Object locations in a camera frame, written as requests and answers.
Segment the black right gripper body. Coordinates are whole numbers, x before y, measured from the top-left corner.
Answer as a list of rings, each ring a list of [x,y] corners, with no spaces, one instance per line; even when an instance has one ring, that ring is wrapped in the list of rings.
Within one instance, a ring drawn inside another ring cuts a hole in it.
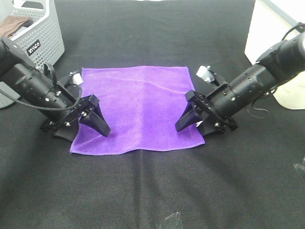
[[[185,94],[187,103],[195,104],[196,111],[201,114],[203,120],[220,120],[226,122],[225,129],[228,128],[231,131],[237,129],[238,125],[232,116],[238,112],[238,96],[229,84],[212,86],[205,83],[204,89],[204,93],[188,91]]]

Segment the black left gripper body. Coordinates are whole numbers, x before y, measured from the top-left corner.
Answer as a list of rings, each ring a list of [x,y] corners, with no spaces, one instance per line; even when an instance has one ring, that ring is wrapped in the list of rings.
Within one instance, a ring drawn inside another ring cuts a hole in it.
[[[75,94],[55,80],[40,83],[40,112],[47,117],[41,130],[56,131],[63,126],[78,125],[86,110],[99,106],[100,100],[94,94],[82,97],[80,86],[72,83],[69,86],[75,89]]]

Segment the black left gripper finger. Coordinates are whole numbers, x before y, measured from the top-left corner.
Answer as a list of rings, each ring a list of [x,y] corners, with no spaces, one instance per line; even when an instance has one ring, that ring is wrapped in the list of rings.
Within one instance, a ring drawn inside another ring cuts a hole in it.
[[[63,126],[53,132],[53,138],[59,138],[62,140],[73,142],[78,133],[78,130],[78,126]]]
[[[80,123],[94,129],[105,137],[107,137],[111,131],[99,106],[86,110],[80,118]]]

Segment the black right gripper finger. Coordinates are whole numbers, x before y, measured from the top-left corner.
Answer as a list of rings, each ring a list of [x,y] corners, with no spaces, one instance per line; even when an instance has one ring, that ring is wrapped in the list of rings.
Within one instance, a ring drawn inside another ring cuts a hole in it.
[[[226,122],[213,119],[205,119],[196,123],[196,128],[200,134],[223,134]]]
[[[185,128],[202,121],[201,114],[196,111],[195,104],[188,103],[183,114],[175,123],[175,129],[177,132],[184,130]]]

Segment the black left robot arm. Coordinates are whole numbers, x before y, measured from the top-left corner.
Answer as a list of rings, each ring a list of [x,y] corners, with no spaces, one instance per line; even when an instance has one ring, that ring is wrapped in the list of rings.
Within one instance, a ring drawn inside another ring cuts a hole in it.
[[[94,95],[82,96],[82,87],[70,81],[77,72],[62,80],[50,63],[41,71],[29,56],[11,39],[0,39],[0,80],[25,99],[22,102],[1,90],[12,101],[39,110],[46,116],[41,125],[44,132],[72,142],[83,124],[103,136],[110,127],[100,110],[100,100]]]

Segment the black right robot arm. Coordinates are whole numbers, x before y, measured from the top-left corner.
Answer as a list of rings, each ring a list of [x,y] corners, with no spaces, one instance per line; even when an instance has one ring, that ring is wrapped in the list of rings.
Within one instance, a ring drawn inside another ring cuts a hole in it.
[[[227,128],[233,131],[238,127],[233,115],[304,70],[304,33],[275,44],[229,83],[209,67],[200,67],[197,76],[203,80],[203,92],[186,93],[187,106],[175,129],[180,132],[200,123],[202,136],[223,133]]]

